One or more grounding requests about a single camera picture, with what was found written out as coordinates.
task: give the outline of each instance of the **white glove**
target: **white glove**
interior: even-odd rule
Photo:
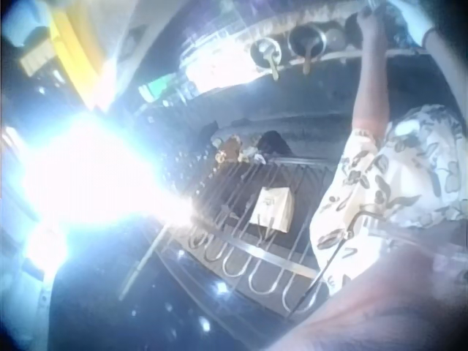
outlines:
[[[423,46],[424,37],[435,27],[434,22],[420,6],[406,0],[388,0],[397,7],[408,24],[408,32],[413,40]]]

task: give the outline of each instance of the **paper bag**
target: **paper bag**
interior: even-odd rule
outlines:
[[[287,233],[294,213],[294,198],[290,188],[262,188],[250,223]]]

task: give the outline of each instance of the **floral shirt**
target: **floral shirt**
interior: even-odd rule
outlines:
[[[461,123],[443,106],[410,111],[402,122],[389,126],[384,140],[354,129],[310,225],[319,267],[325,266],[359,211],[379,214],[400,227],[467,218],[467,150]],[[366,226],[364,218],[356,222],[355,237],[325,272],[331,295],[388,249],[385,239],[366,234]]]

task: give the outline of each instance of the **person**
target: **person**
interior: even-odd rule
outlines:
[[[464,63],[422,8],[404,0],[389,2],[401,10],[414,41],[439,65],[466,120]],[[453,338],[454,322],[468,315],[463,246],[448,255],[418,245],[391,246],[369,235],[375,221],[366,216],[355,221],[354,236],[341,241],[360,211],[399,230],[418,228],[427,234],[421,243],[434,236],[449,241],[448,225],[466,223],[468,214],[463,120],[437,105],[411,110],[390,124],[385,29],[368,7],[358,22],[363,53],[352,133],[310,225],[318,265],[329,264],[323,281],[330,298],[271,350],[438,350],[444,338]],[[466,233],[463,225],[456,228]]]

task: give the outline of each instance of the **hand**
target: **hand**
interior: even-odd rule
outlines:
[[[426,34],[434,28],[432,19],[420,6],[411,4],[407,0],[388,1],[401,11],[408,25],[409,35],[419,46],[424,46]]]
[[[358,13],[358,24],[363,34],[363,49],[370,47],[386,50],[387,37],[381,14],[372,12],[369,7],[364,7]]]

